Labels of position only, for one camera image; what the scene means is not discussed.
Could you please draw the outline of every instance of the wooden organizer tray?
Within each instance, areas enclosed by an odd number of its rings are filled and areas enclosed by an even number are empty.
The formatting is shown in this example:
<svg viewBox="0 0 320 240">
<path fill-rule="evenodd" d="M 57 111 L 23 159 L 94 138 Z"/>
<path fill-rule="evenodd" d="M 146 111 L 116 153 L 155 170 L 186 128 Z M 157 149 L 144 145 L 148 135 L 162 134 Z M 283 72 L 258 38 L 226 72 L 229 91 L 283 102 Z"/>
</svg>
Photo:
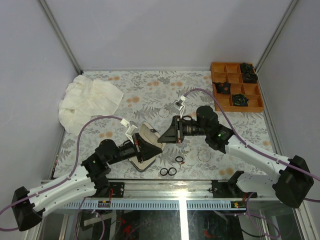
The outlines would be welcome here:
<svg viewBox="0 0 320 240">
<path fill-rule="evenodd" d="M 211 78 L 213 95 L 218 100 L 225 112 L 246 112 L 261 113 L 264 110 L 264 103 L 261 97 L 261 91 L 258 83 L 244 83 L 238 62 L 213 62 L 211 64 Z M 217 93 L 216 86 L 213 83 L 231 84 L 231 94 Z M 234 106 L 232 95 L 244 94 L 249 99 L 248 106 Z M 215 110 L 221 111 L 216 103 Z"/>
</svg>

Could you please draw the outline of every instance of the white cloth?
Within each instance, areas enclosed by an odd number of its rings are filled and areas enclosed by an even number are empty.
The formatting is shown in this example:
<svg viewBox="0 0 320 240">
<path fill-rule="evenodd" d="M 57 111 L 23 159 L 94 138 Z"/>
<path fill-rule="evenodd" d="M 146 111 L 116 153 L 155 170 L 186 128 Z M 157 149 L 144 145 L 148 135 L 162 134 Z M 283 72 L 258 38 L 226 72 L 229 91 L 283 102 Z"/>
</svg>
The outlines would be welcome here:
<svg viewBox="0 0 320 240">
<path fill-rule="evenodd" d="M 58 117 L 67 133 L 79 135 L 92 116 L 115 113 L 124 93 L 108 81 L 79 75 L 65 90 Z"/>
</svg>

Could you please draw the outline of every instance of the fern pattern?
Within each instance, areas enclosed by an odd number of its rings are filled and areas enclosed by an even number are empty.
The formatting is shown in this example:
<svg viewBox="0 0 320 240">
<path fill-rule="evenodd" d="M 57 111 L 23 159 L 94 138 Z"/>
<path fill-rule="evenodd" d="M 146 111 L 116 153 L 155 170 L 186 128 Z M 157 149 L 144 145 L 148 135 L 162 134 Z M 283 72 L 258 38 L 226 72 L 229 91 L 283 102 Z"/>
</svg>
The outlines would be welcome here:
<svg viewBox="0 0 320 240">
<path fill-rule="evenodd" d="M 160 134 L 168 129 L 172 117 L 178 114 L 173 103 L 181 95 L 194 88 L 212 91 L 209 71 L 87 71 L 84 75 L 90 79 L 110 81 L 124 92 L 114 116 L 134 121 L 138 126 L 148 122 Z M 199 106 L 214 107 L 210 97 L 197 91 L 188 96 L 185 105 L 185 114 L 194 119 Z M 220 123 L 228 126 L 223 115 L 220 112 L 217 114 Z M 227 112 L 227 115 L 239 134 L 259 147 L 272 151 L 262 113 Z M 80 139 L 79 162 L 89 157 L 103 139 L 111 138 L 117 145 L 122 144 L 126 140 L 124 133 L 125 128 L 115 119 L 101 119 L 91 123 Z M 65 134 L 54 178 L 73 168 L 77 140 L 76 136 Z M 184 157 L 185 163 L 177 163 L 177 156 Z M 177 169 L 176 175 L 160 175 L 161 168 L 171 167 Z M 138 172 L 129 161 L 113 164 L 108 178 L 212 180 L 228 179 L 237 170 L 264 174 L 253 165 L 210 149 L 205 144 L 205 137 L 198 136 L 185 137 L 182 144 L 167 144 L 154 164 L 144 172 Z"/>
</svg>

